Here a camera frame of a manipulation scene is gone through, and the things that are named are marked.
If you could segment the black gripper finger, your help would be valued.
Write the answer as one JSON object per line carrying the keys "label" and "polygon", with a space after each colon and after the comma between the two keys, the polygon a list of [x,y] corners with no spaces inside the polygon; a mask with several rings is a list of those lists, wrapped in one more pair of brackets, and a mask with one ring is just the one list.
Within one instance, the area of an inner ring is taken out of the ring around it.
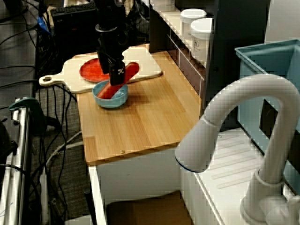
{"label": "black gripper finger", "polygon": [[109,73],[109,56],[106,53],[98,52],[97,53],[98,60],[104,74]]}
{"label": "black gripper finger", "polygon": [[117,61],[109,64],[109,80],[112,86],[124,83],[125,81],[125,63]]}

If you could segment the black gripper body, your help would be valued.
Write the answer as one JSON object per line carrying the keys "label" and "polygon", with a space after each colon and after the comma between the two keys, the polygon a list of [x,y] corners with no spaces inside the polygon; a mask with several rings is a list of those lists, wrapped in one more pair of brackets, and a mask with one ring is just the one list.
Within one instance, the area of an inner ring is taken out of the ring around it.
{"label": "black gripper body", "polygon": [[97,53],[106,53],[109,63],[122,61],[122,53],[128,48],[128,32],[125,29],[97,29]]}

